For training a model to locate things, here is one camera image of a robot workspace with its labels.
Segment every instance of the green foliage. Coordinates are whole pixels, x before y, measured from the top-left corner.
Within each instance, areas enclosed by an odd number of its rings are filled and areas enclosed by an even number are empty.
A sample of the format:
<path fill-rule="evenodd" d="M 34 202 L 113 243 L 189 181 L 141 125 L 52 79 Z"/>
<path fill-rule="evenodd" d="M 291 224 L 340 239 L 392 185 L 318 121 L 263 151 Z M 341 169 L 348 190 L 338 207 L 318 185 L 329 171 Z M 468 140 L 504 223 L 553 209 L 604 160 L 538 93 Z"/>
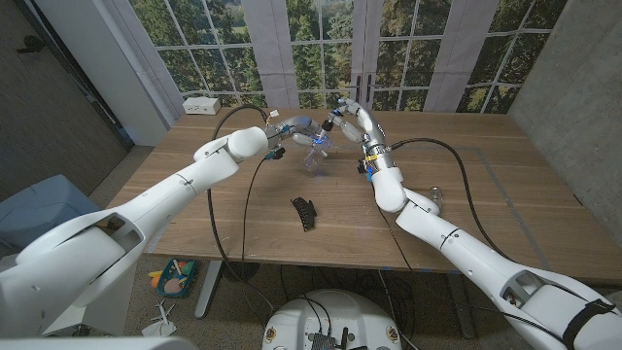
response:
<path fill-rule="evenodd" d="M 169 3 L 188 44 L 216 44 L 200 0 L 170 0 Z"/>
<path fill-rule="evenodd" d="M 425 90 L 406 90 L 401 93 L 399 109 L 401 111 L 421 112 L 424 110 L 428 91 Z"/>
<path fill-rule="evenodd" d="M 468 80 L 470 85 L 488 83 L 495 79 L 512 38 L 512 35 L 486 38 Z"/>
<path fill-rule="evenodd" d="M 238 91 L 261 91 L 261 80 L 253 48 L 224 49 L 226 63 Z"/>
<path fill-rule="evenodd" d="M 456 110 L 456 112 L 479 113 L 484 106 L 484 102 L 486 101 L 486 96 L 488 96 L 489 90 L 490 86 L 467 87 L 465 89 L 465 94 L 463 94 L 463 98 L 460 100 L 460 104 L 458 105 L 458 109 Z"/>
<path fill-rule="evenodd" d="M 382 4 L 381 37 L 410 35 L 416 1 L 385 0 Z"/>
<path fill-rule="evenodd" d="M 154 45 L 183 45 L 163 1 L 131 0 L 130 4 L 145 26 Z M 170 0 L 170 4 L 189 45 L 216 44 L 216 38 L 211 30 L 202 1 Z M 206 4 L 221 44 L 250 43 L 239 0 L 207 0 Z M 218 50 L 192 50 L 191 53 L 208 87 L 202 84 L 187 51 L 159 52 L 180 92 L 206 88 L 211 91 L 233 91 L 231 81 L 226 74 L 225 63 Z M 238 90 L 262 90 L 252 48 L 227 49 L 223 54 Z M 222 95 L 221 98 L 224 105 L 237 103 L 233 95 Z M 253 95 L 249 98 L 261 105 L 265 104 L 263 95 Z"/>
<path fill-rule="evenodd" d="M 315 0 L 286 0 L 292 41 L 320 39 L 320 24 Z M 300 30 L 309 31 L 303 35 Z"/>
<path fill-rule="evenodd" d="M 211 91 L 233 91 L 218 49 L 192 50 L 192 55 Z"/>
<path fill-rule="evenodd" d="M 399 91 L 374 91 L 371 104 L 374 111 L 394 111 L 397 108 Z"/>
<path fill-rule="evenodd" d="M 346 97 L 347 92 L 327 92 L 327 108 L 335 109 L 340 106 L 338 100 L 341 97 Z"/>
<path fill-rule="evenodd" d="M 155 46 L 184 44 L 164 2 L 159 0 L 130 0 L 129 3 Z"/>
<path fill-rule="evenodd" d="M 519 89 L 518 87 L 495 87 L 484 112 L 506 114 Z"/>
<path fill-rule="evenodd" d="M 450 9 L 451 0 L 421 0 L 415 23 L 415 35 L 443 34 Z"/>
<path fill-rule="evenodd" d="M 324 39 L 352 39 L 352 0 L 325 3 L 322 7 Z"/>
<path fill-rule="evenodd" d="M 313 35 L 311 23 L 307 21 L 306 17 L 301 17 L 299 24 L 300 28 L 296 33 L 296 39 L 299 41 L 309 40 L 308 38 Z M 320 53 L 320 46 L 317 44 L 292 46 L 298 89 L 322 87 Z"/>
<path fill-rule="evenodd" d="M 168 69 L 179 92 L 203 90 L 205 86 L 194 69 L 190 55 L 186 50 L 167 50 L 158 52 Z"/>
<path fill-rule="evenodd" d="M 489 33 L 506 32 L 518 29 L 532 0 L 501 0 Z"/>
<path fill-rule="evenodd" d="M 237 102 L 235 95 L 232 94 L 213 94 L 212 97 L 219 98 L 221 100 L 221 106 L 223 107 L 236 107 L 240 104 Z"/>
<path fill-rule="evenodd" d="M 427 87 L 432 80 L 440 40 L 413 40 L 410 44 L 405 87 Z"/>
<path fill-rule="evenodd" d="M 512 52 L 501 70 L 499 81 L 523 84 L 532 67 L 534 67 L 547 38 L 548 34 L 519 34 Z"/>
<path fill-rule="evenodd" d="M 384 88 L 395 88 L 401 84 L 401 75 L 406 60 L 408 41 L 382 41 L 378 49 L 376 84 Z"/>
<path fill-rule="evenodd" d="M 551 29 L 560 13 L 566 6 L 567 0 L 536 0 L 527 21 L 526 28 Z"/>
<path fill-rule="evenodd" d="M 242 100 L 242 104 L 252 104 L 258 107 L 267 107 L 267 103 L 265 103 L 265 95 L 263 94 L 252 94 L 252 95 L 240 95 L 240 99 Z"/>
<path fill-rule="evenodd" d="M 301 92 L 298 94 L 300 108 L 322 108 L 322 94 L 318 92 Z"/>
<path fill-rule="evenodd" d="M 326 89 L 344 89 L 350 85 L 352 44 L 324 44 Z"/>

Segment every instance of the white electrical outlet box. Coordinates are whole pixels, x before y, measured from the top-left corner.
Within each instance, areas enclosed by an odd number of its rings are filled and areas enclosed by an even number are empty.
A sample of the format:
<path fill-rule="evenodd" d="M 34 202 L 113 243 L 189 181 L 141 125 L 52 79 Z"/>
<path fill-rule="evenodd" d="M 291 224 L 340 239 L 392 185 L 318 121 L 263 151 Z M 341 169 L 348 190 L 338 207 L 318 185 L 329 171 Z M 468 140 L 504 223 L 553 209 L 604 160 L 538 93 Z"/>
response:
<path fill-rule="evenodd" d="M 184 102 L 184 110 L 187 114 L 215 115 L 221 109 L 221 101 L 210 97 L 189 97 Z"/>

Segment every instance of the window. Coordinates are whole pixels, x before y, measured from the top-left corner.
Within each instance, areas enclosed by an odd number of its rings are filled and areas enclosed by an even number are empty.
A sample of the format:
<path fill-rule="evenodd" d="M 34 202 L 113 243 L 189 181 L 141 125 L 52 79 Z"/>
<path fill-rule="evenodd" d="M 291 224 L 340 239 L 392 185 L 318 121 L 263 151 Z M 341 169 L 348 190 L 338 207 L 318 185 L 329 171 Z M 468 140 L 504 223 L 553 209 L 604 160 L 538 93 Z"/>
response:
<path fill-rule="evenodd" d="M 566 1 L 500 1 L 458 112 L 507 113 Z"/>
<path fill-rule="evenodd" d="M 287 0 L 300 108 L 336 108 L 349 94 L 352 0 Z"/>
<path fill-rule="evenodd" d="M 266 107 L 240 0 L 130 0 L 184 97 Z"/>
<path fill-rule="evenodd" d="M 451 0 L 385 0 L 373 109 L 423 110 Z"/>

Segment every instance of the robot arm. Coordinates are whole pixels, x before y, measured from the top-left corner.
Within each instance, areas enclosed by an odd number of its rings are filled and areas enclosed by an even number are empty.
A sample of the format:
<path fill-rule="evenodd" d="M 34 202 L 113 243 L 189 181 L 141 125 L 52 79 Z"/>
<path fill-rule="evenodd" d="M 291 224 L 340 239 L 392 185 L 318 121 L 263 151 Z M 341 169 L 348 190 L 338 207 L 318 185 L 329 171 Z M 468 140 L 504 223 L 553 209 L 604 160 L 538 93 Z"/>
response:
<path fill-rule="evenodd" d="M 384 131 L 357 102 L 345 100 L 341 111 L 357 116 L 364 130 L 364 167 L 371 174 L 376 203 L 401 211 L 396 223 L 432 245 L 502 312 L 543 326 L 557 337 L 524 321 L 505 316 L 536 349 L 613 349 L 622 343 L 622 317 L 588 286 L 559 273 L 511 262 L 464 230 L 438 217 L 431 200 L 402 185 L 385 145 Z"/>
<path fill-rule="evenodd" d="M 70 305 L 88 305 L 114 286 L 152 237 L 199 194 L 235 174 L 237 163 L 268 150 L 282 154 L 284 138 L 315 136 L 319 128 L 301 116 L 266 130 L 235 131 L 205 144 L 193 164 L 127 203 L 48 231 L 17 256 L 14 267 L 0 272 L 0 337 L 40 335 Z"/>

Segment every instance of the black strap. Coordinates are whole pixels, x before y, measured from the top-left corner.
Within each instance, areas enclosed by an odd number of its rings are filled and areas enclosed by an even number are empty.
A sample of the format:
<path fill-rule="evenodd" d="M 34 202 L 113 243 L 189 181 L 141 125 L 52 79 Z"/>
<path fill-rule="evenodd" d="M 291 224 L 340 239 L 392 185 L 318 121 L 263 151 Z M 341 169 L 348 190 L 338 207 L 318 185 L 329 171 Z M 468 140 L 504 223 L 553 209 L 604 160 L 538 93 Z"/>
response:
<path fill-rule="evenodd" d="M 568 326 L 564 331 L 562 339 L 564 340 L 566 347 L 569 348 L 569 350 L 574 350 L 574 340 L 583 326 L 585 326 L 585 324 L 587 324 L 592 317 L 596 315 L 604 315 L 613 310 L 614 307 L 614 305 L 608 304 L 600 299 L 586 303 L 585 308 L 579 311 L 579 313 L 572 318 L 572 321 L 568 323 Z"/>

